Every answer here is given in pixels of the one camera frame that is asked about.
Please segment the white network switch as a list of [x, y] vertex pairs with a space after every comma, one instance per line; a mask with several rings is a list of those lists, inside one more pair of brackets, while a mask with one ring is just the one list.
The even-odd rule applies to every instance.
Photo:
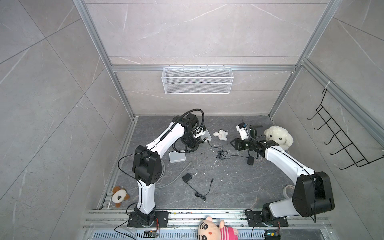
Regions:
[[185, 153], [178, 153], [178, 152], [170, 152], [169, 153], [169, 161], [170, 163], [179, 163], [186, 161], [186, 154]]
[[204, 143], [212, 140], [212, 137], [207, 129], [205, 130], [204, 134], [201, 135], [201, 138]]

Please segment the black power adapter with plug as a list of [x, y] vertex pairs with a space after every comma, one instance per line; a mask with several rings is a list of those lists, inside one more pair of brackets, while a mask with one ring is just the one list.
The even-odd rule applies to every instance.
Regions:
[[244, 158], [247, 159], [247, 165], [253, 166], [255, 163], [255, 158], [250, 154], [248, 154], [247, 156], [229, 155], [229, 152], [226, 151], [223, 146], [213, 146], [210, 141], [208, 141], [208, 144], [211, 148], [217, 149], [216, 159], [230, 160], [232, 158]]

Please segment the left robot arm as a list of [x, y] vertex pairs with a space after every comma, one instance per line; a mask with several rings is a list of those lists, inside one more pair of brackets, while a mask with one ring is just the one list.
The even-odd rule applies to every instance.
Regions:
[[155, 220], [155, 187], [165, 169], [163, 156], [172, 147], [175, 152], [189, 154], [196, 151], [206, 133], [205, 113], [192, 109], [172, 119], [169, 126], [151, 143], [136, 147], [133, 156], [133, 175], [117, 166], [122, 173], [135, 179], [139, 187], [139, 200], [135, 216], [143, 226], [150, 226]]

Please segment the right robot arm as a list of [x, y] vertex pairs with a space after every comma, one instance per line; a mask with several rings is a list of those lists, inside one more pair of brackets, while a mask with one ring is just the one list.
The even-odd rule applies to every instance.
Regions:
[[264, 204], [261, 219], [265, 225], [291, 216], [312, 217], [332, 211], [335, 201], [331, 179], [325, 172], [316, 172], [287, 154], [275, 141], [237, 138], [231, 141], [237, 151], [250, 150], [276, 165], [293, 182], [291, 198]]

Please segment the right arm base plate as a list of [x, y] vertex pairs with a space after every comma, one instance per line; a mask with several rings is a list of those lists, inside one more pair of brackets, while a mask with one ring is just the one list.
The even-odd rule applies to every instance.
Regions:
[[267, 210], [253, 211], [246, 209], [244, 211], [249, 227], [288, 227], [286, 217], [276, 218]]

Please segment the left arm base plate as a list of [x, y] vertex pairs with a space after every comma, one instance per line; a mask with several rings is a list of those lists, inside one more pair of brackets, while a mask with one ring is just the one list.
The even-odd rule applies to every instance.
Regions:
[[140, 220], [135, 212], [130, 212], [129, 221], [127, 227], [135, 228], [166, 228], [169, 221], [169, 212], [155, 212], [155, 218], [150, 221], [149, 224], [146, 224], [144, 221]]

